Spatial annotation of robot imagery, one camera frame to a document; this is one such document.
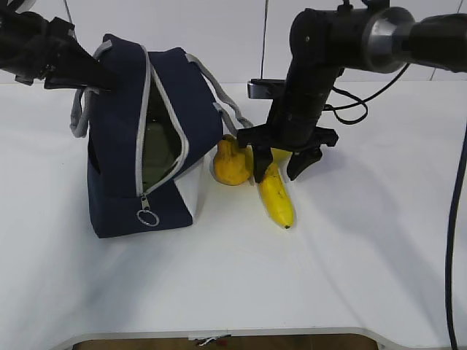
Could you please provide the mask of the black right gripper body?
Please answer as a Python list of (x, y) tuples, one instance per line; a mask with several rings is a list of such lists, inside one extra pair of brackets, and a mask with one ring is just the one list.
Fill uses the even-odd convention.
[(336, 66), (291, 62), (280, 98), (273, 100), (266, 123), (237, 133), (241, 148), (247, 145), (303, 152), (324, 144), (333, 147), (336, 132), (317, 127), (338, 77)]

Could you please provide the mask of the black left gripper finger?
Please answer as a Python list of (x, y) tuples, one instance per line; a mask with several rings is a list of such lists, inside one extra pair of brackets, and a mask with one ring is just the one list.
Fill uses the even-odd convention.
[[(101, 72), (111, 72), (88, 54), (72, 36), (55, 35), (54, 42), (57, 45), (54, 53), (54, 74), (67, 77), (89, 77)], [(117, 77), (113, 73), (113, 89), (116, 86)]]
[(84, 89), (94, 88), (110, 91), (113, 89), (113, 73), (101, 72), (89, 77), (67, 77), (57, 74), (44, 75), (44, 89)]

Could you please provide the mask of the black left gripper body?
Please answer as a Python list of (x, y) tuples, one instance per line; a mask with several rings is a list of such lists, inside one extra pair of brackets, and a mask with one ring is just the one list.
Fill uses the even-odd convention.
[(35, 79), (45, 85), (64, 85), (57, 74), (61, 56), (72, 40), (76, 39), (75, 25), (60, 17), (51, 21), (41, 15), (25, 15), (28, 39), (21, 46), (19, 69), (15, 80), (24, 85), (32, 85)]

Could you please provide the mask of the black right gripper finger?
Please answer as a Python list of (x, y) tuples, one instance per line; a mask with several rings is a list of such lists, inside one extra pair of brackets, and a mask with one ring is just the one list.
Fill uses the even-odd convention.
[(273, 155), (270, 147), (252, 146), (253, 153), (253, 175), (256, 183), (261, 183), (266, 170), (273, 163)]
[(287, 165), (288, 178), (294, 181), (303, 171), (320, 161), (321, 158), (322, 151), (320, 147), (313, 147), (303, 152), (293, 153)]

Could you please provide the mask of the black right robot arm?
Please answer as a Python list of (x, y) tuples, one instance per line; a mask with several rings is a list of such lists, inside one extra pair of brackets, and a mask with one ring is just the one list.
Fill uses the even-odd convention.
[(271, 151), (291, 153), (287, 175), (296, 179), (322, 157), (322, 146), (339, 137), (318, 125), (328, 97), (345, 69), (401, 74), (410, 65), (451, 72), (466, 70), (466, 16), (436, 15), (416, 21), (388, 1), (356, 9), (344, 1), (334, 10), (307, 8), (290, 28), (291, 62), (285, 79), (252, 79), (251, 99), (271, 102), (264, 124), (242, 129), (240, 147), (252, 147), (253, 176), (263, 180)]

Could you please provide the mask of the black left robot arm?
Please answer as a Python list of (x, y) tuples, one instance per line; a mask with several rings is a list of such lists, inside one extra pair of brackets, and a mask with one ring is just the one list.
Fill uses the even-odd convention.
[(30, 10), (33, 3), (1, 2), (1, 70), (28, 86), (42, 80), (49, 90), (116, 88), (116, 75), (79, 44), (75, 25), (46, 20)]

